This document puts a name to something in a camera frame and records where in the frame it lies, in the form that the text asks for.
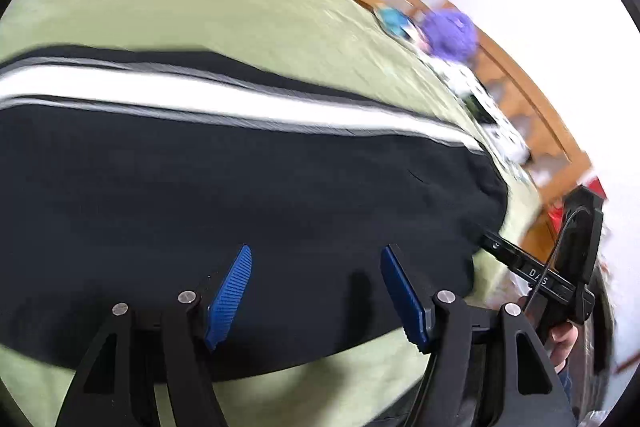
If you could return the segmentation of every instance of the green bedsheet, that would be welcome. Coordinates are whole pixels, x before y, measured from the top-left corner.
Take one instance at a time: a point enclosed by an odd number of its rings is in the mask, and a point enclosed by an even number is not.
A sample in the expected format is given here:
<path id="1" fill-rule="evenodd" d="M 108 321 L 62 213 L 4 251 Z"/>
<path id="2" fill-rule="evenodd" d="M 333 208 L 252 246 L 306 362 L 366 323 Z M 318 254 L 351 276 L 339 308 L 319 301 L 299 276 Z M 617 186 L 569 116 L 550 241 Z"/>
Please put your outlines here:
<path id="1" fill-rule="evenodd" d="M 13 0 L 0 21 L 0 60 L 50 44 L 210 49 L 452 121 L 492 150 L 436 76 L 352 0 Z M 538 193 L 498 169 L 510 190 L 501 234 L 517 242 L 539 210 Z M 479 302 L 505 268 L 483 251 L 474 265 L 468 300 Z M 426 360 L 397 330 L 326 359 L 215 389 L 231 427 L 360 426 L 408 389 Z M 72 375 L 0 346 L 0 377 L 34 427 L 54 425 Z M 157 386 L 156 394 L 162 425 L 173 425 L 166 387 Z"/>

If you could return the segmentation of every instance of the black cable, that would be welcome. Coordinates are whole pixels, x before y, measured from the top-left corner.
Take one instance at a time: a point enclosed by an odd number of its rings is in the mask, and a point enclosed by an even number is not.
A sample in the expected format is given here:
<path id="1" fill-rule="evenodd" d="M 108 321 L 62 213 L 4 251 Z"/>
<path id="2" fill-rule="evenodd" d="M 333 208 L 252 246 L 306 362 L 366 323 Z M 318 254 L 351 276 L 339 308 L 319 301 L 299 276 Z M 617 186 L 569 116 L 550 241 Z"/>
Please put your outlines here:
<path id="1" fill-rule="evenodd" d="M 545 280 L 546 273 L 549 271 L 551 264 L 556 260 L 556 256 L 558 255 L 558 251 L 560 250 L 559 247 L 560 247 L 560 244 L 562 243 L 562 238 L 564 237 L 564 233 L 569 228 L 569 225 L 571 224 L 571 222 L 575 219 L 575 216 L 577 216 L 580 212 L 586 212 L 587 214 L 589 214 L 589 211 L 585 206 L 579 206 L 571 214 L 569 214 L 567 218 L 564 220 L 564 223 L 562 224 L 562 228 L 558 233 L 558 238 L 556 238 L 554 249 L 551 251 L 551 255 L 549 256 L 549 259 L 546 260 L 545 267 L 542 269 L 542 273 L 538 278 L 538 282 L 536 282 L 536 285 L 533 286 L 532 291 L 530 291 L 529 295 L 527 295 L 527 300 L 525 301 L 524 308 L 522 309 L 523 312 L 525 313 L 527 312 L 527 310 L 529 309 L 529 305 L 533 300 L 534 295 L 538 293 L 538 290 L 540 290 L 540 286 L 542 286 L 542 283 Z"/>

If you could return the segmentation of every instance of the silver screw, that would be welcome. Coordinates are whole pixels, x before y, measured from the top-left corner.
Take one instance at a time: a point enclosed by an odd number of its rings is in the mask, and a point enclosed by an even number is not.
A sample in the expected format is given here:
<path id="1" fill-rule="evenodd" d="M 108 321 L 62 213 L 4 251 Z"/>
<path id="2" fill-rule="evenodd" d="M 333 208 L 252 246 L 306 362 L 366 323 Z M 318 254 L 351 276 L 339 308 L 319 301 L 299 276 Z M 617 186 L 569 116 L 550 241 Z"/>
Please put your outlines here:
<path id="1" fill-rule="evenodd" d="M 192 292 L 191 290 L 186 290 L 178 295 L 178 301 L 180 301 L 182 304 L 192 303 L 195 299 L 196 292 Z"/>
<path id="2" fill-rule="evenodd" d="M 520 312 L 522 310 L 520 309 L 520 306 L 510 302 L 504 305 L 504 311 L 506 311 L 512 317 L 517 317 L 518 315 L 520 315 Z"/>
<path id="3" fill-rule="evenodd" d="M 116 315 L 116 317 L 119 317 L 120 315 L 127 313 L 128 310 L 129 307 L 124 302 L 120 302 L 111 308 L 111 313 Z"/>
<path id="4" fill-rule="evenodd" d="M 438 292 L 438 300 L 446 302 L 447 304 L 451 304 L 454 300 L 456 300 L 456 296 L 449 290 L 440 290 Z"/>

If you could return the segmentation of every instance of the white stripe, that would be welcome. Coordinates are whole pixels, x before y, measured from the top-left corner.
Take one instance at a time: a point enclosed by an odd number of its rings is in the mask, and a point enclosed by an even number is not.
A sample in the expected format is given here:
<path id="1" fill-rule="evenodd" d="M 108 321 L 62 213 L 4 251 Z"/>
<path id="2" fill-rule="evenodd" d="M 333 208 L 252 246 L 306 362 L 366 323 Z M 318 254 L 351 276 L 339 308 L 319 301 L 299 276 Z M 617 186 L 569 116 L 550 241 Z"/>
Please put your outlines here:
<path id="1" fill-rule="evenodd" d="M 302 126 L 417 133 L 438 142 L 481 150 L 478 142 L 464 131 L 410 114 L 255 92 L 173 74 L 47 65 L 20 68 L 0 78 L 0 101 L 29 95 L 168 108 Z"/>

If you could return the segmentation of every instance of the purple plush toy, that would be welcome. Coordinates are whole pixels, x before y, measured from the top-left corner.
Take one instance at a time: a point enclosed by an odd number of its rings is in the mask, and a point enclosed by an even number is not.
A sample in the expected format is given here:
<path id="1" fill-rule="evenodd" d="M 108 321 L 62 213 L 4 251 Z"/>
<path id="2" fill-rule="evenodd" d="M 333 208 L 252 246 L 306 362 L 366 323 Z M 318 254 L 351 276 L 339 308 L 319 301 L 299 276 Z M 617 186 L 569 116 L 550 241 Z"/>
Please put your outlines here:
<path id="1" fill-rule="evenodd" d="M 429 43 L 429 54 L 434 57 L 466 62 L 478 47 L 476 27 L 468 15 L 455 8 L 427 13 L 420 29 Z"/>

